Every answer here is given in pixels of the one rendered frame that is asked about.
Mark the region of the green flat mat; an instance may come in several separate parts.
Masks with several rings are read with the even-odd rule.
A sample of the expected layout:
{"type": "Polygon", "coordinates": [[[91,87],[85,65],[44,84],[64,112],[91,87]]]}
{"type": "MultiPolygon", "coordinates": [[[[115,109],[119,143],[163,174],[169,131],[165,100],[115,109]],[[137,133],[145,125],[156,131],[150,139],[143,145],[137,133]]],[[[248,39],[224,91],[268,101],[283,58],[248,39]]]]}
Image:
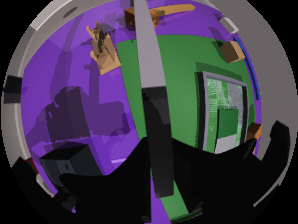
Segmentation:
{"type": "MultiPolygon", "coordinates": [[[[165,72],[173,139],[192,145],[193,148],[200,147],[201,93],[198,72],[202,71],[233,77],[235,80],[246,83],[247,95],[249,95],[247,129],[255,123],[253,88],[251,88],[245,60],[241,59],[227,64],[220,49],[226,41],[196,35],[158,35],[157,41],[162,69],[165,72]]],[[[141,141],[148,136],[146,136],[144,123],[144,100],[142,100],[140,71],[138,71],[137,41],[132,39],[116,44],[126,96],[128,96],[134,124],[136,124],[141,141]]],[[[206,152],[210,153],[214,153],[218,131],[217,95],[220,96],[220,93],[209,92],[206,152]],[[216,99],[214,104],[213,99],[216,99]],[[217,128],[213,131],[214,124],[217,124],[217,128]]],[[[161,197],[162,205],[170,221],[190,216],[185,201],[182,201],[180,190],[177,189],[177,184],[173,185],[173,196],[161,197]]]]}

